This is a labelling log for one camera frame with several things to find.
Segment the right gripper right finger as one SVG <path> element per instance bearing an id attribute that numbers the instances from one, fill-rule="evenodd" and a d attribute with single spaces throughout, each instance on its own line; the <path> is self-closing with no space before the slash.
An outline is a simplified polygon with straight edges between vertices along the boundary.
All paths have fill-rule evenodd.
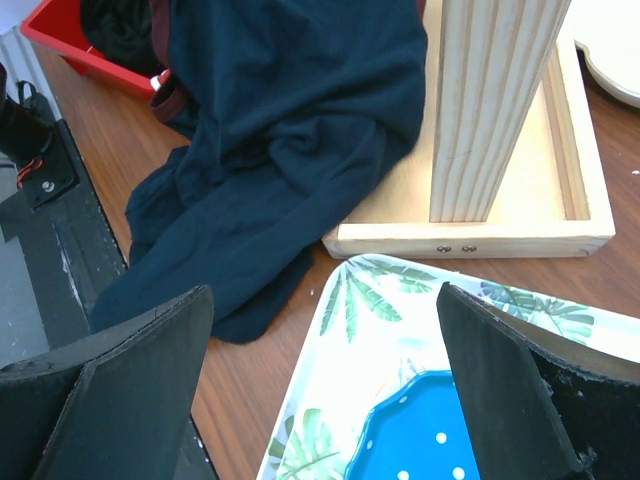
<path id="1" fill-rule="evenodd" d="M 638 478 L 638 363 L 449 282 L 436 307 L 481 478 Z"/>

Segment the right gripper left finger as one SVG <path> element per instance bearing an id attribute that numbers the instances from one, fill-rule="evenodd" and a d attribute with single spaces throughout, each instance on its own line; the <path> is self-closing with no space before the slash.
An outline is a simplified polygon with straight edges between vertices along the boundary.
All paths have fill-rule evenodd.
<path id="1" fill-rule="evenodd" d="M 197 287 L 2 368 L 2 478 L 214 478 L 190 420 L 212 320 Z"/>

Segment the navy tank top red trim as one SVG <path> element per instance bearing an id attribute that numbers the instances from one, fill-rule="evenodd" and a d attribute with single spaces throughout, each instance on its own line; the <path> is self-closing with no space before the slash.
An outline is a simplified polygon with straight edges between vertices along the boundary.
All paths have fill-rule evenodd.
<path id="1" fill-rule="evenodd" d="M 415 146 L 427 36 L 412 1 L 154 1 L 169 77 L 157 118 L 188 139 L 132 192 L 130 265 L 93 331 L 198 285 L 214 337 L 263 335 L 312 248 Z"/>

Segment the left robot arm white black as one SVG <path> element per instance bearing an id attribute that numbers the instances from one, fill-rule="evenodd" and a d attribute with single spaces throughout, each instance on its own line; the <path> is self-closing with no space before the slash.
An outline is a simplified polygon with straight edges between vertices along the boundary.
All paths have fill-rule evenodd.
<path id="1" fill-rule="evenodd" d="M 1 152 L 20 168 L 49 147 L 52 130 L 7 93 L 7 71 L 1 65 Z"/>

